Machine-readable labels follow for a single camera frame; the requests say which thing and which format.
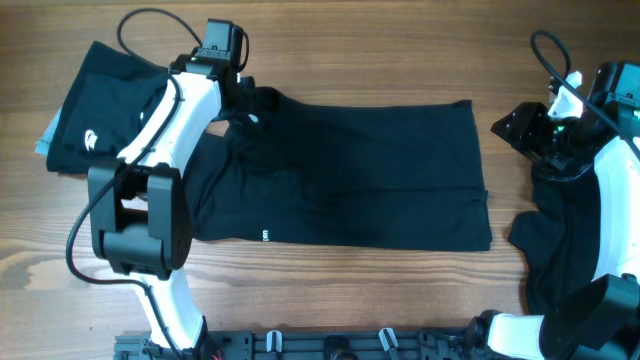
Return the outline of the black polo shirt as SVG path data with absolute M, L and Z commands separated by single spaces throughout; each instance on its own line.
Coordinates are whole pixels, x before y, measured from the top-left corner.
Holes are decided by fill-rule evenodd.
M 472 104 L 309 105 L 257 91 L 258 129 L 200 138 L 185 172 L 201 241 L 486 251 Z

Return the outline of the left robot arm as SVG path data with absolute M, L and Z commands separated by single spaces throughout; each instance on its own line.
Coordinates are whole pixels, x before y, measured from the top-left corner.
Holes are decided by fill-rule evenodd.
M 113 284 L 135 287 L 151 325 L 138 339 L 118 338 L 117 359 L 216 356 L 183 270 L 192 241 L 183 176 L 211 122 L 260 128 L 255 82 L 241 74 L 248 54 L 240 26 L 208 20 L 203 42 L 169 66 L 165 94 L 140 133 L 115 161 L 88 172 L 82 216 L 94 254 L 116 273 Z

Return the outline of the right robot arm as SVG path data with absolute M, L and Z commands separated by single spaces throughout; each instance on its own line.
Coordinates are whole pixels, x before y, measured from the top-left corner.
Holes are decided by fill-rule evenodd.
M 523 103 L 492 132 L 529 158 L 548 181 L 598 185 L 594 268 L 588 284 L 541 315 L 483 312 L 462 347 L 485 358 L 636 359 L 639 356 L 639 66 L 602 64 L 588 97 L 578 73 L 557 78 L 550 106 Z

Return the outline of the pile of black clothes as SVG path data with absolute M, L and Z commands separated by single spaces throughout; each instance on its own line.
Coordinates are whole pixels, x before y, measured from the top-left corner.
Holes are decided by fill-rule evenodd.
M 527 263 L 525 309 L 543 315 L 594 277 L 600 193 L 591 169 L 568 182 L 551 181 L 532 170 L 531 180 L 536 208 L 514 218 L 508 241 Z

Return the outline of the folded black shirt with logo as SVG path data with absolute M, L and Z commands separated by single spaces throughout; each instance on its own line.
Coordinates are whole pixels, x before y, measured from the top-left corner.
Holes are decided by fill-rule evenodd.
M 47 170 L 82 174 L 116 159 L 146 125 L 167 83 L 167 69 L 95 41 L 61 107 Z

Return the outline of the folded grey garment underneath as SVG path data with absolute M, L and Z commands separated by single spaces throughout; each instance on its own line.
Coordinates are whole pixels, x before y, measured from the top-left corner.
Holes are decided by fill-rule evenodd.
M 47 157 L 55 131 L 59 124 L 61 110 L 58 110 L 40 139 L 35 142 L 34 152 Z

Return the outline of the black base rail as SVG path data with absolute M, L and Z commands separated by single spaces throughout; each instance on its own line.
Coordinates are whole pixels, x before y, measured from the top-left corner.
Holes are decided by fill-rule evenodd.
M 209 360 L 499 360 L 504 356 L 489 348 L 485 338 L 462 328 L 426 328 L 397 331 L 294 332 L 271 330 L 212 331 L 191 348 L 173 351 L 149 334 L 118 336 L 115 359 Z

